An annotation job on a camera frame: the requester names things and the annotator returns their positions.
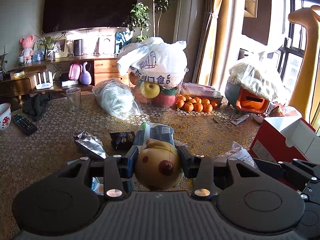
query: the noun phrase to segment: black cloth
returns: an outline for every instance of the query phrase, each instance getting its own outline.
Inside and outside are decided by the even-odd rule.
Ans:
[[[23,97],[23,112],[29,115],[34,122],[38,121],[47,108],[48,101],[52,99],[50,93],[38,93],[34,97],[25,95]]]

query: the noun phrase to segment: television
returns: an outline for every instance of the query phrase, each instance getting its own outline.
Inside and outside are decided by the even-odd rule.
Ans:
[[[137,0],[45,0],[42,30],[52,33],[123,27]]]

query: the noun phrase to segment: pink bag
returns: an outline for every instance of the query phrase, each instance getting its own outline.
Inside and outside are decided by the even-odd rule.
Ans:
[[[78,80],[81,72],[82,65],[80,64],[80,62],[73,63],[70,66],[68,78],[71,80]]]

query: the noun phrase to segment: tree trunk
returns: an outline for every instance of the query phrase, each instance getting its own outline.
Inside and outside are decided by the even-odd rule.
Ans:
[[[153,36],[156,36],[156,19],[155,19],[155,14],[156,14],[156,5],[155,5],[155,0],[153,0]]]
[[[162,10],[160,11],[160,15],[159,15],[159,19],[158,19],[157,37],[159,37],[159,24],[160,24],[161,15],[162,15]]]

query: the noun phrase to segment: open cardboard box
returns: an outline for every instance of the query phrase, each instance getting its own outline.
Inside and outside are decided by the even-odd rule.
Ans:
[[[300,159],[320,164],[320,138],[301,117],[267,117],[250,147],[252,157],[270,162]]]

